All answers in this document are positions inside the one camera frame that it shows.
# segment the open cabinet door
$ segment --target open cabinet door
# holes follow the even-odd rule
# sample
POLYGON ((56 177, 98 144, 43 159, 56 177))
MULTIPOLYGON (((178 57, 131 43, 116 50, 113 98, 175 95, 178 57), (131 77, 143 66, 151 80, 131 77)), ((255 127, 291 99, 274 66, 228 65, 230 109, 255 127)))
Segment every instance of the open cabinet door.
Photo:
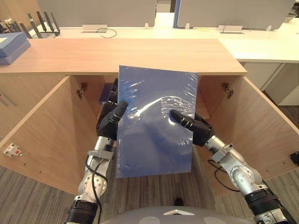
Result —
POLYGON ((96 140, 96 118, 74 77, 60 81, 0 142, 21 157, 0 154, 0 165, 71 194, 78 193, 86 152, 96 140))
MULTIPOLYGON (((236 77, 231 89, 233 96, 224 97, 209 120, 216 135, 225 143, 233 143, 263 179, 296 168, 289 155, 299 150, 299 129, 246 77, 236 77)), ((215 170, 206 162, 210 152, 200 147, 198 150, 215 195, 230 193, 217 182, 215 170)), ((218 172, 217 176, 234 188, 228 175, 218 172)))

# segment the black glove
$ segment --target black glove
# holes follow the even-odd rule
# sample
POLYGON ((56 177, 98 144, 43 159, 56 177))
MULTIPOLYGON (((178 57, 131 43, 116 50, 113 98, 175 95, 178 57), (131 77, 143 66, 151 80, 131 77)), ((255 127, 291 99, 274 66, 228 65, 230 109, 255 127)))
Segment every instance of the black glove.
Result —
POLYGON ((183 127, 193 131, 193 144, 204 146, 214 135, 214 129, 201 116, 195 113, 194 119, 182 115, 179 111, 172 110, 172 117, 183 127))
POLYGON ((128 107, 126 101, 121 101, 117 104, 117 85, 118 79, 116 78, 110 90, 108 100, 103 105, 96 127, 98 136, 111 138, 113 140, 116 140, 117 138, 118 122, 128 107))

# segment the gray carpet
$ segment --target gray carpet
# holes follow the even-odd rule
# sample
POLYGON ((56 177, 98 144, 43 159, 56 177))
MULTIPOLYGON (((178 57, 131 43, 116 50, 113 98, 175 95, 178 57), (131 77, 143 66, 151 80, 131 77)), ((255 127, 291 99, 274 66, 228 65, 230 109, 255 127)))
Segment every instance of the gray carpet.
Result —
MULTIPOLYGON (((147 206, 173 205, 177 197, 186 206, 216 210, 252 221, 252 213, 239 193, 214 198, 202 166, 193 157, 192 171, 185 174, 114 179, 110 166, 109 183, 101 201, 105 221, 119 213, 147 206)), ((267 182, 299 222, 299 169, 267 182)), ((59 224, 73 195, 36 182, 0 167, 0 217, 2 224, 59 224)))
POLYGON ((278 106, 278 108, 299 128, 299 106, 278 106))

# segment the wooden countertop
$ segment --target wooden countertop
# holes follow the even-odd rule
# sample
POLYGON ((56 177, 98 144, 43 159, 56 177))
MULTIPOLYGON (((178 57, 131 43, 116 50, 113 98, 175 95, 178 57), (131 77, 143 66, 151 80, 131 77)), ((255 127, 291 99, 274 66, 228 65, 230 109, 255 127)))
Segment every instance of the wooden countertop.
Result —
POLYGON ((245 75, 216 39, 30 39, 31 47, 0 73, 115 74, 119 65, 245 75))

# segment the transparent plastic sheet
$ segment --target transparent plastic sheet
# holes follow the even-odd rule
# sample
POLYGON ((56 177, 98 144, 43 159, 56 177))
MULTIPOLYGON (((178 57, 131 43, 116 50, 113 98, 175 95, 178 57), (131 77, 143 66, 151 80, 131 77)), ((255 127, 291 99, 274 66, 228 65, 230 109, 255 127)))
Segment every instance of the transparent plastic sheet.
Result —
POLYGON ((193 133, 170 111, 194 117, 197 85, 197 73, 120 66, 117 178, 190 172, 193 133))

